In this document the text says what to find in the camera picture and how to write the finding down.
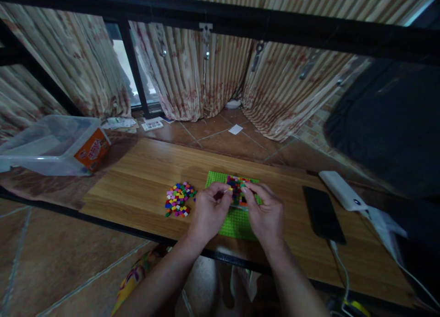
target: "phone screen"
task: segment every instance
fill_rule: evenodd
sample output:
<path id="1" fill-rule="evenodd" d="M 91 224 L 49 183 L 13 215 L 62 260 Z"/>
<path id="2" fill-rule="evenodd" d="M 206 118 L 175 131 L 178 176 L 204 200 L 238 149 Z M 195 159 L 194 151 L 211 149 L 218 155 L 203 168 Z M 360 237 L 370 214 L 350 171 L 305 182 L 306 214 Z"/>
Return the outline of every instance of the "phone screen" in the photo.
<path id="1" fill-rule="evenodd" d="M 346 245 L 347 241 L 328 193 L 308 186 L 302 188 L 306 197 L 313 231 L 321 238 Z"/>

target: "wooden table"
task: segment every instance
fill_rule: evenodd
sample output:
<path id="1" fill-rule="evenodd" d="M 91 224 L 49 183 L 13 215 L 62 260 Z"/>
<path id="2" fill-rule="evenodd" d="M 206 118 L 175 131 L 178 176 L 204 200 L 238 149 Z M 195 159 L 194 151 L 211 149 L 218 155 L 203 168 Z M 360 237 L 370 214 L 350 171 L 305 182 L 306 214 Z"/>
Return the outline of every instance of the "wooden table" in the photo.
<path id="1" fill-rule="evenodd" d="M 343 287 L 343 272 L 326 240 L 314 234 L 302 186 L 327 191 L 315 176 L 270 167 L 232 157 L 141 139 L 84 197 L 87 215 L 131 228 L 179 239 L 192 215 L 165 218 L 165 193 L 175 183 L 188 181 L 197 190 L 205 187 L 208 171 L 257 178 L 285 202 L 284 238 L 310 279 Z M 401 306 L 412 306 L 412 288 L 378 240 L 372 226 L 359 214 L 344 210 L 332 197 L 347 239 L 339 246 L 350 289 Z M 267 265 L 258 242 L 217 235 L 208 249 Z"/>

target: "curtain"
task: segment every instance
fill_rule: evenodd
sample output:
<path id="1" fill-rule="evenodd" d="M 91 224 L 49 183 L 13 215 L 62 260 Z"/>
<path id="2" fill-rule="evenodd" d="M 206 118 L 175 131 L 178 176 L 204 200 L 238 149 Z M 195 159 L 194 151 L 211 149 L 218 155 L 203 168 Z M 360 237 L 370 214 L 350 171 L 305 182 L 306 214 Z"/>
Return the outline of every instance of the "curtain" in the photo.
<path id="1" fill-rule="evenodd" d="M 405 24 L 428 0 L 207 0 L 360 21 Z M 352 54 L 319 50 L 307 77 L 299 79 L 308 47 L 268 42 L 257 70 L 256 41 L 212 34 L 210 59 L 203 59 L 202 34 L 159 24 L 132 22 L 139 58 L 146 63 L 165 114 L 196 121 L 217 115 L 231 97 L 266 137 L 283 141 L 295 133 L 339 87 Z M 168 51 L 161 57 L 161 49 Z"/>
<path id="2" fill-rule="evenodd" d="M 403 25 L 428 0 L 266 0 L 265 8 L 367 22 Z M 302 69 L 316 49 L 268 42 L 255 72 L 247 72 L 243 113 L 266 137 L 295 133 L 340 87 L 352 54 L 323 51 L 312 70 Z"/>
<path id="3" fill-rule="evenodd" d="M 7 140 L 45 115 L 68 115 L 22 65 L 0 67 L 0 140 Z"/>
<path id="4" fill-rule="evenodd" d="M 101 17 L 1 3 L 0 18 L 85 116 L 131 116 L 120 65 Z M 44 115 L 64 114 L 42 87 L 29 94 L 36 86 L 30 79 L 26 86 L 13 83 L 22 69 L 3 68 L 0 73 L 0 136 L 11 136 Z"/>

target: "charging cable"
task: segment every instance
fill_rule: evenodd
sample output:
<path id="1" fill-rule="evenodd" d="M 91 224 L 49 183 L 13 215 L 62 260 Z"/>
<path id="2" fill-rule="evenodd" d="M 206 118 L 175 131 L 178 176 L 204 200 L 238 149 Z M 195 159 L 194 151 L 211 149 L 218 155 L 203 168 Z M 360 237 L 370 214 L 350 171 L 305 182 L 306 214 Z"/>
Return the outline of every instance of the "charging cable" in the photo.
<path id="1" fill-rule="evenodd" d="M 353 317 L 351 313 L 349 313 L 347 310 L 345 310 L 345 302 L 348 302 L 348 292 L 350 291 L 350 279 L 348 278 L 348 272 L 347 269 L 345 269 L 344 263 L 342 263 L 341 258 L 338 254 L 338 247 L 336 246 L 336 242 L 333 240 L 330 240 L 330 246 L 335 253 L 336 259 L 338 260 L 339 264 L 341 265 L 342 269 L 345 273 L 345 295 L 344 299 L 342 300 L 341 310 L 346 313 L 348 316 Z"/>
<path id="2" fill-rule="evenodd" d="M 363 210 L 363 211 L 360 211 L 361 212 L 361 214 L 365 217 L 365 218 L 367 218 L 370 222 L 371 222 L 371 217 L 370 217 L 370 215 L 368 214 L 368 212 L 367 211 L 365 211 L 365 210 Z M 407 269 L 405 269 L 404 267 L 403 267 L 403 265 L 402 264 L 400 264 L 399 263 L 399 261 L 397 260 L 397 257 L 396 257 L 396 254 L 394 253 L 394 251 L 392 250 L 392 249 L 390 249 L 386 244 L 385 244 L 385 242 L 383 242 L 382 241 L 382 243 L 384 244 L 384 246 L 385 246 L 385 248 L 388 250 L 388 252 L 390 253 L 390 255 L 393 257 L 393 259 L 394 259 L 394 261 L 396 261 L 396 263 L 397 263 L 397 265 L 400 267 L 400 269 L 402 269 L 403 271 L 405 271 L 406 272 L 406 274 L 408 275 L 408 276 L 410 276 L 412 279 L 414 279 L 414 281 L 417 283 L 417 284 L 419 284 L 419 286 L 425 291 L 425 293 L 426 294 L 428 294 L 428 296 L 431 298 L 431 300 L 440 308 L 440 304 L 439 304 L 439 302 L 435 299 L 435 297 L 428 291 L 428 289 L 417 279 L 417 278 L 415 278 Z M 429 306 L 428 304 L 426 304 L 426 303 L 424 303 L 423 301 L 422 301 L 422 303 L 425 305 L 425 306 L 427 306 L 429 309 L 431 309 L 432 311 L 435 311 L 435 312 L 437 312 L 433 307 L 431 307 L 431 306 Z"/>

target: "clear plastic container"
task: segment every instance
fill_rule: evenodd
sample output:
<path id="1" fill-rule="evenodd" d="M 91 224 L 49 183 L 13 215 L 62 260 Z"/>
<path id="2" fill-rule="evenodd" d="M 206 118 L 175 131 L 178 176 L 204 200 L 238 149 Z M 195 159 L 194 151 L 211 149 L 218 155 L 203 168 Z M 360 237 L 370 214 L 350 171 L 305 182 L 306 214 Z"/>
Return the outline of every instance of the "clear plastic container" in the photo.
<path id="1" fill-rule="evenodd" d="M 46 176 L 87 176 L 110 141 L 94 117 L 47 115 L 0 146 L 0 172 L 22 166 Z"/>

